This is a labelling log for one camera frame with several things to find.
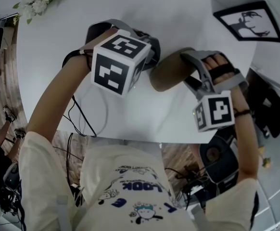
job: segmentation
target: green leaves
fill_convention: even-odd
[[[17,4],[15,4],[15,5],[13,6],[13,9],[18,9],[19,4],[20,4],[20,2],[19,2],[19,3],[17,3]]]

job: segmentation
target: floor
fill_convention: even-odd
[[[7,138],[13,140],[14,129],[25,129],[27,126],[27,119],[25,117],[24,109],[21,102],[21,96],[18,88],[17,66],[16,66],[16,39],[17,27],[15,29],[13,43],[7,50],[0,52],[0,128],[4,124],[5,117],[2,108],[7,105],[17,115],[17,119],[11,124]],[[66,170],[66,148],[67,140],[70,133],[57,131],[52,141],[55,151],[60,157],[62,167]],[[5,141],[2,148],[7,153],[12,144]],[[89,136],[81,137],[78,134],[73,135],[71,143],[70,157],[70,179],[72,183],[79,183],[80,170],[82,160],[85,156],[86,148],[89,146]],[[184,166],[194,165],[194,159],[190,153],[189,145],[187,144],[163,144],[162,154],[165,167],[173,168],[179,172],[184,173]],[[184,180],[175,179],[176,173],[166,171],[175,192],[178,192],[184,184]]]

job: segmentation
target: white round table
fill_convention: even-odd
[[[88,27],[110,18],[159,39],[162,58],[175,50],[193,47],[224,52],[246,76],[256,42],[239,42],[212,13],[211,0],[54,0],[43,16],[30,25],[20,20],[17,72],[25,115],[29,120],[42,93],[60,71],[64,57],[81,47]],[[75,93],[88,121],[99,137],[171,143],[208,143],[215,131],[199,133],[192,109],[197,101],[183,84],[156,92],[149,71],[122,99],[91,85],[90,75]],[[70,102],[65,114],[72,105]],[[78,109],[71,118],[92,135]],[[75,132],[62,118],[59,130]]]

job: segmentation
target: wrist strap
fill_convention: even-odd
[[[251,114],[251,110],[243,110],[243,111],[241,111],[241,112],[236,112],[235,114],[234,114],[234,117],[236,118],[236,117],[238,117],[238,116],[244,116],[244,115],[247,115],[247,114]]]
[[[62,67],[64,67],[64,65],[67,63],[67,61],[68,61],[69,59],[71,59],[72,57],[84,55],[84,56],[86,57],[86,59],[87,59],[88,68],[89,68],[89,70],[91,71],[91,67],[90,67],[90,64],[89,64],[89,59],[92,58],[92,56],[90,55],[90,53],[93,53],[93,50],[76,50],[76,51],[72,51],[71,53],[69,53],[69,54],[64,58]]]

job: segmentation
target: flower bouquet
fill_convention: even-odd
[[[15,4],[13,9],[18,9],[19,14],[14,17],[14,25],[21,16],[26,18],[27,24],[30,24],[33,16],[36,16],[37,14],[42,15],[51,1],[52,0],[22,0]]]

